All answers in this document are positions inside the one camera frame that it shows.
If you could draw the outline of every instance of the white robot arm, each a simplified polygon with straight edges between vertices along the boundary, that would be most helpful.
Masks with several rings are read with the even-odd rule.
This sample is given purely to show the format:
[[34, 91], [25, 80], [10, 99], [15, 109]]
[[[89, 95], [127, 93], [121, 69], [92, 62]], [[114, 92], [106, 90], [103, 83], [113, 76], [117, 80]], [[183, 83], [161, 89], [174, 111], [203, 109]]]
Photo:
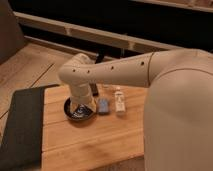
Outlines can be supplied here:
[[92, 64], [64, 64], [74, 104], [95, 111], [88, 83], [150, 87], [144, 109], [146, 171], [213, 170], [213, 55], [195, 49], [154, 52]]

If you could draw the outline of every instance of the table surface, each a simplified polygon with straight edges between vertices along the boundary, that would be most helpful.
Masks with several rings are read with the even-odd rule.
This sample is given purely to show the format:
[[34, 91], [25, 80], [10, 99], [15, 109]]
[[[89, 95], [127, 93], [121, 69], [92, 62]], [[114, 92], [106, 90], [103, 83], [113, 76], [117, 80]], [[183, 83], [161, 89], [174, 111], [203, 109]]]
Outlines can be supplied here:
[[144, 154], [143, 108], [147, 90], [121, 86], [126, 113], [115, 113], [115, 86], [98, 85], [99, 97], [110, 102], [110, 114], [96, 115], [81, 123], [67, 119], [63, 112], [68, 86], [45, 91], [42, 170], [92, 170]]

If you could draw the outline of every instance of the small bottle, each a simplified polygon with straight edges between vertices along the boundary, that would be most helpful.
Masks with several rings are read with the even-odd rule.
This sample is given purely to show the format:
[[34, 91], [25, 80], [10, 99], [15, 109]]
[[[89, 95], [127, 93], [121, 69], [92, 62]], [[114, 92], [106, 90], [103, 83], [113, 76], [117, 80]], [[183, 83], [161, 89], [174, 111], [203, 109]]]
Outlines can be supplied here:
[[116, 87], [115, 91], [115, 111], [118, 116], [124, 115], [126, 111], [124, 93], [119, 86]]

